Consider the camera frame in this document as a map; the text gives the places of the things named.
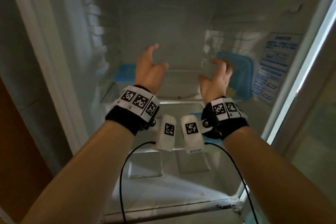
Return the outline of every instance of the white label with blue text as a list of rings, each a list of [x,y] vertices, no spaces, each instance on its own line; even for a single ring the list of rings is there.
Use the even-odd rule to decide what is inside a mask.
[[[277,97],[301,39],[299,34],[269,35],[252,88],[252,94],[267,105],[271,106]]]

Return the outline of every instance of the wire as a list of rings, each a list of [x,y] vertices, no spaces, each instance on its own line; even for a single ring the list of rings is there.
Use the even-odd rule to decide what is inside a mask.
[[[125,216],[125,211],[124,211],[123,197],[122,197],[122,195],[121,195],[121,179],[122,179],[122,177],[123,177],[124,167],[125,167],[125,164],[126,164],[128,158],[132,155],[132,153],[134,153],[137,149],[139,149],[141,146],[143,146],[143,145],[145,145],[145,144],[155,144],[155,142],[150,141],[150,142],[146,142],[146,143],[143,143],[143,144],[141,144],[141,145],[135,147],[135,149],[132,150],[132,151],[128,154],[128,156],[127,156],[127,158],[126,158],[126,160],[125,160],[125,162],[124,162],[123,168],[121,169],[121,172],[120,172],[120,179],[119,179],[119,195],[120,195],[121,212],[123,213],[124,223],[126,223],[126,216]]]
[[[247,193],[247,197],[249,198],[249,201],[250,201],[250,205],[251,205],[251,209],[252,209],[252,212],[253,212],[253,216],[254,216],[255,222],[256,222],[256,224],[259,224],[258,219],[257,219],[257,215],[255,214],[255,211],[254,211],[254,208],[253,208],[253,204],[252,204],[252,201],[251,201],[249,192],[248,192],[248,190],[247,190],[246,184],[245,184],[245,182],[244,182],[244,179],[243,179],[243,177],[242,177],[242,174],[240,173],[240,171],[239,171],[239,169],[238,169],[236,163],[234,162],[233,158],[231,157],[231,155],[230,155],[226,150],[224,150],[222,147],[220,147],[220,146],[217,145],[217,144],[214,144],[214,143],[204,143],[204,144],[211,144],[211,145],[213,145],[213,146],[216,146],[216,147],[218,147],[219,149],[223,150],[223,151],[229,156],[229,158],[231,159],[232,163],[234,164],[234,167],[235,167],[235,168],[237,169],[237,171],[238,171],[238,174],[239,174],[239,176],[240,176],[241,181],[243,182],[245,191],[246,191],[246,193]]]

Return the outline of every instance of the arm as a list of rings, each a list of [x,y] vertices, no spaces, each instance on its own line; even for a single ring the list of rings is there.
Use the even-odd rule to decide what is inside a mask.
[[[199,77],[206,103],[225,96],[233,70],[227,61],[212,63],[217,64],[214,77]],[[329,199],[253,129],[242,127],[223,143],[269,222],[336,223],[336,209]]]
[[[138,58],[136,84],[156,94],[167,63],[153,65],[149,46]],[[133,134],[105,121],[89,141],[44,189],[22,221],[26,223],[99,223],[121,168],[132,147]]]

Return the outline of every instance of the person's left hand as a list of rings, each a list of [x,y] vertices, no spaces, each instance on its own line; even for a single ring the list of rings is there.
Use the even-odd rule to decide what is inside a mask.
[[[160,90],[166,70],[169,68],[167,62],[153,65],[153,51],[158,48],[159,44],[148,46],[138,57],[135,70],[135,85],[145,87],[154,95]]]

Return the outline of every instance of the person's right arm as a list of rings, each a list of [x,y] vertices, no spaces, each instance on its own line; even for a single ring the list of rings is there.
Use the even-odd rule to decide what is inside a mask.
[[[223,60],[212,63],[217,64],[215,76],[199,77],[205,103],[225,96],[232,74]],[[329,199],[253,129],[242,127],[223,143],[270,223],[336,223]]]

